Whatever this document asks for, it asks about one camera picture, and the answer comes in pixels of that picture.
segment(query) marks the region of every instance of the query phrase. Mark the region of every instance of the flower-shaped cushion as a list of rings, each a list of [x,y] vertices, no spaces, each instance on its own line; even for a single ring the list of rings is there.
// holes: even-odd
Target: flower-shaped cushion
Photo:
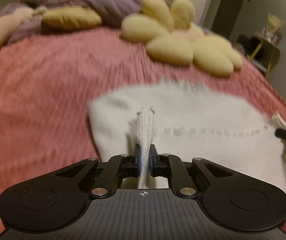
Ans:
[[[204,35],[192,22],[195,9],[189,0],[174,0],[170,10],[162,0],[142,0],[142,12],[148,16],[123,20],[122,35],[131,42],[148,42],[146,52],[151,59],[175,66],[188,66],[193,60],[196,67],[218,77],[242,69],[243,58],[226,38]]]

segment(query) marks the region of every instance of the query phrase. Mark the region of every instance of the pink blanket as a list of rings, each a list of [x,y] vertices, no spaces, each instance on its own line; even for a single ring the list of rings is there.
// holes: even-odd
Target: pink blanket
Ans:
[[[229,79],[155,63],[141,44],[98,28],[62,36],[32,36],[0,51],[0,193],[7,187],[96,156],[86,101],[123,85],[162,76],[246,98],[261,112],[286,104],[247,61]],[[3,230],[0,220],[0,232]]]

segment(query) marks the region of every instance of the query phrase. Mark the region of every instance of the doorway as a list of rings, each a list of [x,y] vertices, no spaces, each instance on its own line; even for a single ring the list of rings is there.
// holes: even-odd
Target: doorway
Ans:
[[[211,30],[229,39],[244,0],[221,0]]]

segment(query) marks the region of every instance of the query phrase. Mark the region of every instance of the crosshair marking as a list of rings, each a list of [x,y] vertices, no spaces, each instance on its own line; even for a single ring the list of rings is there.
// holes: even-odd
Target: crosshair marking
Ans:
[[[142,195],[143,197],[145,197],[145,196],[147,196],[147,194],[150,194],[150,193],[147,193],[146,191],[142,191],[139,194]]]

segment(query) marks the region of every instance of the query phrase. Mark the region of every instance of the purple blanket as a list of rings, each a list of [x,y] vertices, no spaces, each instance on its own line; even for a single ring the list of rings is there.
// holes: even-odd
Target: purple blanket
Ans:
[[[80,5],[92,8],[103,20],[103,25],[111,28],[120,28],[125,16],[141,11],[142,0],[22,0],[21,3],[10,3],[0,12],[0,15],[12,13],[20,6],[36,8],[44,5],[47,8]],[[173,0],[165,0],[170,5]],[[18,41],[33,34],[57,34],[62,31],[55,30],[41,24],[41,20],[34,19],[22,23],[11,35],[8,43]]]

